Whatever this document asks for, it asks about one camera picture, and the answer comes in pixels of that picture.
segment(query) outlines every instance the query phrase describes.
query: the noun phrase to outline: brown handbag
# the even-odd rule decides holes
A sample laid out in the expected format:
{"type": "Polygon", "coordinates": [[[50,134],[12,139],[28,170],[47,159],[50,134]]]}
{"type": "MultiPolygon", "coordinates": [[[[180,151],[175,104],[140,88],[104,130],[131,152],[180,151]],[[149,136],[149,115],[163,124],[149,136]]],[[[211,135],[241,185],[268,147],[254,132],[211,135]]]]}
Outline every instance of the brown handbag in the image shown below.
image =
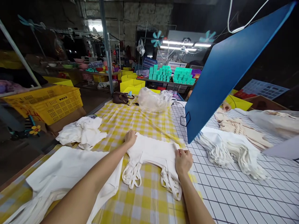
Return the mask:
{"type": "Polygon", "coordinates": [[[128,104],[129,99],[134,99],[135,97],[132,95],[132,98],[128,97],[127,93],[122,92],[114,92],[113,93],[113,103],[115,104],[128,104]]]}

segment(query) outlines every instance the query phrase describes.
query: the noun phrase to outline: yellow checkered tablecloth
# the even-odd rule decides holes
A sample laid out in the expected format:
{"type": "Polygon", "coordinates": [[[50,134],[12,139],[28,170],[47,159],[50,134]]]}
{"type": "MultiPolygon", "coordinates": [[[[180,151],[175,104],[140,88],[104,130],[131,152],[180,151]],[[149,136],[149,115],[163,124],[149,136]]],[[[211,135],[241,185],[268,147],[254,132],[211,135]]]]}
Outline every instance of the yellow checkered tablecloth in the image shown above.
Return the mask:
{"type": "MultiPolygon", "coordinates": [[[[170,109],[164,113],[145,112],[133,104],[137,101],[137,98],[132,100],[130,105],[114,104],[110,101],[96,113],[103,118],[99,129],[107,132],[107,137],[100,141],[93,151],[115,149],[123,143],[124,136],[130,129],[154,139],[175,141],[181,147],[185,146],[178,138],[170,109]]],[[[0,224],[32,198],[32,190],[26,184],[25,178],[48,158],[49,155],[42,158],[0,193],[0,224]]],[[[126,154],[122,172],[128,162],[129,157],[126,154]]],[[[143,164],[140,170],[142,185],[132,190],[120,177],[117,194],[103,205],[93,223],[186,223],[184,198],[182,197],[181,201],[173,199],[172,193],[161,186],[160,173],[161,168],[143,164]]],[[[189,176],[194,184],[197,183],[193,173],[189,176]]]]}

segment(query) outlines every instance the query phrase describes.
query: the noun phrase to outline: yellow flower decoration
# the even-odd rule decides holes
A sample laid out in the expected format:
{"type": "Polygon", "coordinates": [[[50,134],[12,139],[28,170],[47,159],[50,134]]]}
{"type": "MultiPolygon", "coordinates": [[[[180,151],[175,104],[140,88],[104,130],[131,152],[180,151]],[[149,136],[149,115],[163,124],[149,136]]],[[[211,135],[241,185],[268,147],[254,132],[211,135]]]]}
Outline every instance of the yellow flower decoration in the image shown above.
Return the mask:
{"type": "Polygon", "coordinates": [[[32,126],[32,131],[29,132],[29,134],[37,135],[40,132],[40,125],[38,126],[32,126]]]}

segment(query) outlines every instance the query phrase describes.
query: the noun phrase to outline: blue board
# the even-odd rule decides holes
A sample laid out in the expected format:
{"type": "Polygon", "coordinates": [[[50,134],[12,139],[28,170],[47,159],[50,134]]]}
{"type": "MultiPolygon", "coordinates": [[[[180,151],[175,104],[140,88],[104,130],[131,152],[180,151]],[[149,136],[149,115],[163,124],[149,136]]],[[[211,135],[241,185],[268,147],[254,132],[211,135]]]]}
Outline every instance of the blue board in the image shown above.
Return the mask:
{"type": "Polygon", "coordinates": [[[189,144],[268,45],[295,5],[296,2],[285,5],[213,47],[185,107],[189,144]]]}

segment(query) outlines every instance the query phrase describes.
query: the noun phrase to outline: person's hand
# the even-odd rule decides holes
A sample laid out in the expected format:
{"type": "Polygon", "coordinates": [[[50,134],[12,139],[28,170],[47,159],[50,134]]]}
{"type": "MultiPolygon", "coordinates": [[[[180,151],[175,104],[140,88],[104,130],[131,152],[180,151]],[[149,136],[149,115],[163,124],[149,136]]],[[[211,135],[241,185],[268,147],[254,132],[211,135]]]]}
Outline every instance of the person's hand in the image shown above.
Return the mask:
{"type": "Polygon", "coordinates": [[[130,147],[132,147],[135,144],[136,139],[137,139],[136,131],[129,130],[125,136],[125,143],[129,144],[130,147]]]}
{"type": "Polygon", "coordinates": [[[222,107],[223,107],[224,111],[230,111],[231,110],[231,106],[227,102],[224,102],[222,104],[222,107]]]}
{"type": "Polygon", "coordinates": [[[192,164],[192,154],[189,150],[179,149],[175,151],[175,168],[179,177],[188,174],[192,164]]]}

